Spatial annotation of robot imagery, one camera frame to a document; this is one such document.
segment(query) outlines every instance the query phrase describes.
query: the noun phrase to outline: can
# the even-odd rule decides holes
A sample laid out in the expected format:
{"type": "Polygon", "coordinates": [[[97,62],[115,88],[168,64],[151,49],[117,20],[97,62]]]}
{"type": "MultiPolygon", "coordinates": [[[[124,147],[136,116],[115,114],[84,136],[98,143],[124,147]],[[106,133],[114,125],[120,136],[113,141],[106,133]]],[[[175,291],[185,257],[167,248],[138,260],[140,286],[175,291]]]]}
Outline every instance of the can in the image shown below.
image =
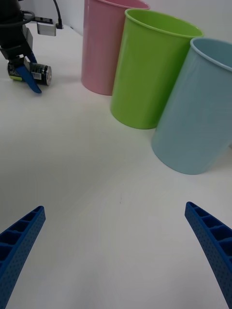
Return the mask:
{"type": "MultiPolygon", "coordinates": [[[[27,69],[32,74],[33,78],[36,80],[36,83],[49,86],[52,80],[52,69],[50,66],[39,64],[39,63],[28,63],[29,66],[26,66],[27,69]]],[[[23,78],[15,70],[15,67],[12,63],[8,62],[7,66],[8,74],[11,79],[16,81],[24,81],[23,78]]]]}

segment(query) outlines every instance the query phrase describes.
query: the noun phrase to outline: plastic bucket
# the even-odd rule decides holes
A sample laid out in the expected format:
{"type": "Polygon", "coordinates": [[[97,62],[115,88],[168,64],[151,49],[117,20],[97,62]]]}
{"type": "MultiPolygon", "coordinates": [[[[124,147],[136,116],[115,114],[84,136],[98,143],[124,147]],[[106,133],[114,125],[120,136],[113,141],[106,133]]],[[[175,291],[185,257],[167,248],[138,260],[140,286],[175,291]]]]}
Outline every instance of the plastic bucket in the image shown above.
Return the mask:
{"type": "Polygon", "coordinates": [[[116,71],[111,112],[127,126],[156,127],[197,27],[162,13],[130,9],[116,71]]]}
{"type": "Polygon", "coordinates": [[[231,141],[232,44],[193,39],[152,148],[172,169],[200,174],[231,141]]]}
{"type": "Polygon", "coordinates": [[[85,0],[82,84],[112,95],[118,55],[128,8],[149,9],[140,0],[85,0]]]}

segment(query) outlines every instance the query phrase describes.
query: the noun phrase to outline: can label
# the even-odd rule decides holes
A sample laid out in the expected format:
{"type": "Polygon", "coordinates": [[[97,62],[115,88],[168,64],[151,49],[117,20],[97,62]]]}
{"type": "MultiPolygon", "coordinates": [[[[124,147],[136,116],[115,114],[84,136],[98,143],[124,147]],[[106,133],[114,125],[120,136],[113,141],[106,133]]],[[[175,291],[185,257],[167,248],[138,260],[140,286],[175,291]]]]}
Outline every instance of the can label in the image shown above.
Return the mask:
{"type": "Polygon", "coordinates": [[[31,72],[32,76],[34,77],[34,79],[42,79],[42,74],[41,73],[37,73],[37,72],[31,72]]]}

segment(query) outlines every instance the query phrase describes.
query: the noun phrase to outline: white table surface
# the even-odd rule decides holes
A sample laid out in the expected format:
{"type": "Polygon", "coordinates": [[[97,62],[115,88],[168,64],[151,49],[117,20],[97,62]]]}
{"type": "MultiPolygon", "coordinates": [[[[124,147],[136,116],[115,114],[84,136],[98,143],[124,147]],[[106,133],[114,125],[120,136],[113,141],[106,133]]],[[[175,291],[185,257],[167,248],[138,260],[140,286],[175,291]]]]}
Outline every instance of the white table surface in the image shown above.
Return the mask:
{"type": "Polygon", "coordinates": [[[191,200],[232,227],[232,150],[180,174],[80,82],[82,37],[34,37],[53,81],[34,94],[0,58],[0,229],[38,205],[46,222],[7,309],[225,309],[184,217],[191,200]]]}

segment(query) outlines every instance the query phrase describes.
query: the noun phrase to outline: black cable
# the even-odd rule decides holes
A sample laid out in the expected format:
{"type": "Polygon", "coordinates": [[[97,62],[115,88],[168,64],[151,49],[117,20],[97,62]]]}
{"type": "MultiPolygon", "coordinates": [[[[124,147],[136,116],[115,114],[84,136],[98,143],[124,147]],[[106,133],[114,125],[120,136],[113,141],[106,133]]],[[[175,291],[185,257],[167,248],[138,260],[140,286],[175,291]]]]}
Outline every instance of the black cable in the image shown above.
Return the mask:
{"type": "Polygon", "coordinates": [[[35,18],[35,14],[33,12],[31,12],[31,11],[22,11],[22,13],[23,13],[23,15],[24,14],[30,14],[30,17],[25,19],[25,20],[19,21],[17,23],[0,24],[0,29],[2,29],[2,28],[20,27],[22,25],[25,25],[25,24],[29,23],[30,21],[32,21],[35,18]]]}
{"type": "Polygon", "coordinates": [[[58,14],[58,24],[57,24],[57,28],[58,28],[58,29],[63,29],[62,19],[61,19],[59,7],[58,7],[58,4],[57,4],[57,0],[53,0],[53,2],[54,2],[54,4],[55,4],[55,6],[56,6],[57,14],[58,14]]]}

